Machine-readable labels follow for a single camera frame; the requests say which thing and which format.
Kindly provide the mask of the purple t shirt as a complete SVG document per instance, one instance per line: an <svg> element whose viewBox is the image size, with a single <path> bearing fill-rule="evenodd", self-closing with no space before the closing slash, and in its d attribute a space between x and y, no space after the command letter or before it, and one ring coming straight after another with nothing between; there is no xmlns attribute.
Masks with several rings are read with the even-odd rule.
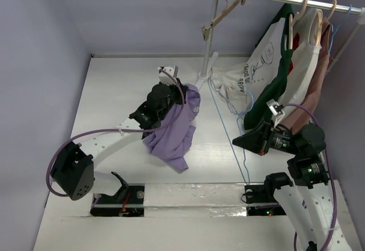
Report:
<svg viewBox="0 0 365 251"><path fill-rule="evenodd" d="M179 118L169 127L155 131L143 139L143 143L151 155L158 157L178 173L188 169L184 155L192 145L196 130L193 121L199 113L201 103L198 88L192 84L186 86L188 89L182 113L179 113L181 106L174 105L161 125L170 123L176 116Z"/></svg>

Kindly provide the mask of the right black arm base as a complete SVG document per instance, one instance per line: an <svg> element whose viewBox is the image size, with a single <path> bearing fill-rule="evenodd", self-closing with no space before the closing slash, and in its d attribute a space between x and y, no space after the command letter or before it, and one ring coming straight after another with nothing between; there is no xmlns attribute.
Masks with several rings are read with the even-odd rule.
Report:
<svg viewBox="0 0 365 251"><path fill-rule="evenodd" d="M263 184L246 185L241 201L248 205L249 216L285 215L283 207L274 198L274 192L284 186L293 186L284 172L271 173L265 177Z"/></svg>

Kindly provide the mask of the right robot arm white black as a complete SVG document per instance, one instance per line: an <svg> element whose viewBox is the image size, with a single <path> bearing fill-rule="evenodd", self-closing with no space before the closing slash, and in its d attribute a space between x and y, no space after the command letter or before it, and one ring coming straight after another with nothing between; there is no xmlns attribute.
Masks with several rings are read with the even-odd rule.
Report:
<svg viewBox="0 0 365 251"><path fill-rule="evenodd" d="M288 172L271 173L263 184L245 186L243 202L281 207L303 250L351 250L338 223L334 182L321 158L326 148L321 127L309 123L292 134L281 124L262 122L233 145L260 156L270 149L293 155Z"/></svg>

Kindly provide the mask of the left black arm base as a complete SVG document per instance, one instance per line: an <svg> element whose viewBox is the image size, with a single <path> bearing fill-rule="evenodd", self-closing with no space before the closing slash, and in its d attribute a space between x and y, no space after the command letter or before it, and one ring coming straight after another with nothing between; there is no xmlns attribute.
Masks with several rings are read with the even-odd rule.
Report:
<svg viewBox="0 0 365 251"><path fill-rule="evenodd" d="M143 217L145 185L129 185L118 173L111 174L117 179L119 189L113 195L94 194L90 214L94 217Z"/></svg>

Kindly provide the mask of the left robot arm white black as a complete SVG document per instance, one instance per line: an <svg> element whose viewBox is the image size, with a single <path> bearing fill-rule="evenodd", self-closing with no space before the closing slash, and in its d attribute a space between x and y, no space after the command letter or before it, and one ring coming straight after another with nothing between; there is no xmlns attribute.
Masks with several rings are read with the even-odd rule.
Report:
<svg viewBox="0 0 365 251"><path fill-rule="evenodd" d="M59 197L77 201L100 180L94 168L127 145L166 129L162 121L172 107L185 106L188 87L179 79L153 86L146 101L121 125L84 132L66 141L53 155L47 168L46 184Z"/></svg>

